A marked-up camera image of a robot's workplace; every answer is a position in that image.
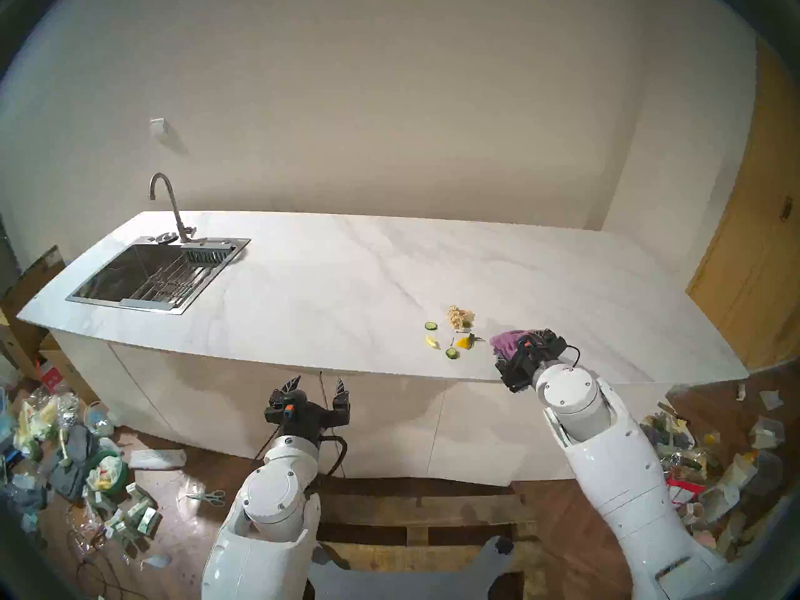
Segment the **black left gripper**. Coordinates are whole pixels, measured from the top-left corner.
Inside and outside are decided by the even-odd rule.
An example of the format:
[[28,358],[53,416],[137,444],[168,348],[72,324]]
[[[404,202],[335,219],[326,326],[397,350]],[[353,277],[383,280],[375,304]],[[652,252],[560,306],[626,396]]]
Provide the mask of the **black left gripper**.
[[326,430],[349,425],[350,393],[338,377],[333,408],[327,410],[309,401],[303,390],[297,390],[300,379],[301,375],[292,377],[279,390],[272,392],[264,417],[276,426],[271,439],[296,437],[319,444]]

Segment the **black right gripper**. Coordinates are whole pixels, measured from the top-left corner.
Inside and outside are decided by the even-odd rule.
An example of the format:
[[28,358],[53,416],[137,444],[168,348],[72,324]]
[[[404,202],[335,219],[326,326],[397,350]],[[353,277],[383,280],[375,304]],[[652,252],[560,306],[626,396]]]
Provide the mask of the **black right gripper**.
[[560,361],[566,340],[552,330],[509,330],[496,335],[496,369],[512,393],[536,383],[537,374]]

